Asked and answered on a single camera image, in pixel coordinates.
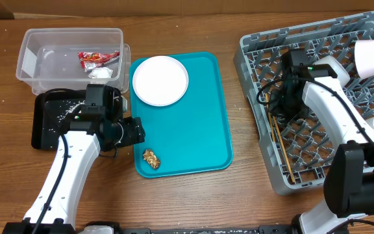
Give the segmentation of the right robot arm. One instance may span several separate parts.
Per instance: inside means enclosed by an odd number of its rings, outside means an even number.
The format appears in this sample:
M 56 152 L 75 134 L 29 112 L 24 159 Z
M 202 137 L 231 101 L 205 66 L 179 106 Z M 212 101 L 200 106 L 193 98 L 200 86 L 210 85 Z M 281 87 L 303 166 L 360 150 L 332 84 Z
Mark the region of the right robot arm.
M 272 116 L 289 122 L 313 112 L 334 147 L 323 183 L 324 199 L 297 215 L 297 233 L 347 233 L 348 225 L 374 215 L 374 129 L 348 100 L 329 64 L 311 64 L 304 49 L 280 58 L 280 87 L 267 103 Z

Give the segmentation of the teal serving tray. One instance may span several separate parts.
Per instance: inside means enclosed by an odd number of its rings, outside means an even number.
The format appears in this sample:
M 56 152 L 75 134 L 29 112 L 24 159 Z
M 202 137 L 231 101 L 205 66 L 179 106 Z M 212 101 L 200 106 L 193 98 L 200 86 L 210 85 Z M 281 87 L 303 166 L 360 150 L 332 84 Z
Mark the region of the teal serving tray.
M 207 52 L 176 54 L 187 69 L 188 89 L 178 102 L 154 107 L 131 94 L 131 115 L 140 117 L 145 142 L 134 145 L 134 165 L 146 178 L 223 170 L 234 157 L 217 58 Z M 160 159 L 158 169 L 144 160 L 146 149 Z

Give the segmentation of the grey bowl of rice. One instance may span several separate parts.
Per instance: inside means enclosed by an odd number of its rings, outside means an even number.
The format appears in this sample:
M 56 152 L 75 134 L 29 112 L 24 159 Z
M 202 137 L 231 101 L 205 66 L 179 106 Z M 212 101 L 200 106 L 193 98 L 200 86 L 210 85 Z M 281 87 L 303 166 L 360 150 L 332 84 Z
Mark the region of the grey bowl of rice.
M 328 64 L 334 72 L 337 74 L 337 79 L 339 80 L 341 87 L 345 87 L 346 84 L 350 81 L 349 73 L 345 68 L 331 55 L 319 59 L 314 62 L 315 65 L 318 64 Z

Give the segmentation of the red snack wrapper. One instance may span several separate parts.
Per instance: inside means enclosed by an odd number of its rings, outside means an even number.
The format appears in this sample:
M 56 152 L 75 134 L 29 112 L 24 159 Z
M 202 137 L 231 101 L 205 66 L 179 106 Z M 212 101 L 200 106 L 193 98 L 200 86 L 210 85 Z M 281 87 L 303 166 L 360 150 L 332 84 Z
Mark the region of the red snack wrapper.
M 82 69 L 85 72 L 90 72 L 96 68 L 105 66 L 108 63 L 114 62 L 120 56 L 119 51 L 113 53 L 96 53 L 96 52 L 80 52 L 78 58 Z

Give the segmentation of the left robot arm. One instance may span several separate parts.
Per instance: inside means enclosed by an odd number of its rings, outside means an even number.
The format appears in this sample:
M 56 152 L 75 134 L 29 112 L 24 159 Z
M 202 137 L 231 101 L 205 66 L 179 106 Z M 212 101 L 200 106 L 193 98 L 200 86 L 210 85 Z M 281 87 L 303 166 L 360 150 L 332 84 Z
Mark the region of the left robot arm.
M 84 96 L 58 122 L 46 107 L 51 96 Z M 123 117 L 123 97 L 119 89 L 105 84 L 89 84 L 85 90 L 55 88 L 37 98 L 46 118 L 59 134 L 55 159 L 44 185 L 21 222 L 9 222 L 4 233 L 76 233 L 79 200 L 89 171 L 105 152 L 144 142 L 140 118 Z

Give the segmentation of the brown food scrap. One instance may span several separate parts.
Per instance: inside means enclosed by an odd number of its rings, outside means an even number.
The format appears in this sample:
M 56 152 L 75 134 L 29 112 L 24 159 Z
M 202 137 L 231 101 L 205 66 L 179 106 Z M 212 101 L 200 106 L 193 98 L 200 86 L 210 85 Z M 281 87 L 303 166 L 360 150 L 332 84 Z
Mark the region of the brown food scrap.
M 158 169 L 160 167 L 161 161 L 160 159 L 155 155 L 153 150 L 146 149 L 143 153 L 143 160 L 152 168 L 152 169 Z

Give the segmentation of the black plastic tray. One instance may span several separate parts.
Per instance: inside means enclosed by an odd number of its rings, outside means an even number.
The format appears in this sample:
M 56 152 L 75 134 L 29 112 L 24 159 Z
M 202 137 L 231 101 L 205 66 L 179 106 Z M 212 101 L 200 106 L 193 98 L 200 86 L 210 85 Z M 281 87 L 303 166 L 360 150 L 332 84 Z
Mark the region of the black plastic tray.
M 94 135 L 101 151 L 122 147 L 129 131 L 123 118 L 123 98 L 117 88 L 89 84 L 84 90 L 55 88 L 37 96 L 32 146 L 47 150 L 56 138 L 72 131 Z

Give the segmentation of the large white plate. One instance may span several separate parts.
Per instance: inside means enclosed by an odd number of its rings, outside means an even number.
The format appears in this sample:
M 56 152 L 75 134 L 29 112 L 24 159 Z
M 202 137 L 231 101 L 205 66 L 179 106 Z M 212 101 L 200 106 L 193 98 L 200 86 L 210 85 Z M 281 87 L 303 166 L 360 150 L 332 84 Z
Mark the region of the large white plate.
M 165 107 L 176 103 L 189 85 L 187 69 L 177 59 L 155 56 L 143 61 L 134 71 L 132 87 L 144 103 Z

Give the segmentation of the white tissue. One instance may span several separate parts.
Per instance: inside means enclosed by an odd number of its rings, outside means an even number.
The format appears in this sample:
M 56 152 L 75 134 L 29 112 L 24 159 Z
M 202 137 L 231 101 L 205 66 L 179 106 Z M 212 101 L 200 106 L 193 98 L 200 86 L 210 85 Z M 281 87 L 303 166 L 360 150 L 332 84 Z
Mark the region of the white tissue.
M 113 70 L 107 67 L 99 67 L 99 68 L 94 68 L 90 73 L 89 73 L 89 78 L 91 79 L 109 79 L 112 77 Z

